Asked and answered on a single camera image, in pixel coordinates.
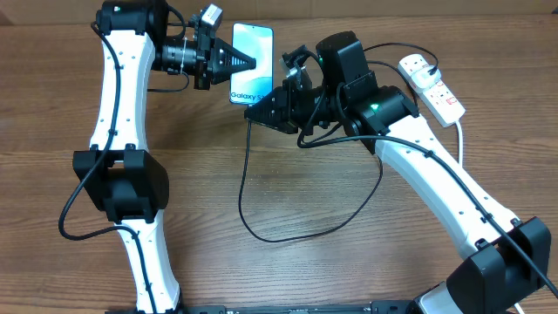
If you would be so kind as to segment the blue Samsung Galaxy smartphone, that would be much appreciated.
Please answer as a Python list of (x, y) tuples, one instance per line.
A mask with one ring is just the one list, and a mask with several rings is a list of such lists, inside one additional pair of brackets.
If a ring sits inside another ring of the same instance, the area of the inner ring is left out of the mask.
[(235, 23), (232, 46), (255, 59), (255, 69), (231, 76), (229, 101), (233, 104), (252, 106), (273, 88), (274, 31), (257, 24)]

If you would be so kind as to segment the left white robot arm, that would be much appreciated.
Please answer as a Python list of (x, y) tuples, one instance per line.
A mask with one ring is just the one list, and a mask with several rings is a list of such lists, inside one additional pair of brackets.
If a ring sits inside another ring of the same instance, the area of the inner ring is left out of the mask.
[(153, 71), (182, 76), (207, 90), (237, 72), (252, 70), (253, 58), (218, 38), (222, 11), (210, 4), (170, 35), (174, 8), (165, 1), (106, 1), (92, 29), (101, 39), (104, 77), (99, 116), (89, 147), (73, 155), (78, 189), (105, 213), (119, 234), (136, 289), (137, 313), (183, 313), (181, 288), (172, 271), (164, 235), (169, 201), (166, 169), (146, 141), (146, 101)]

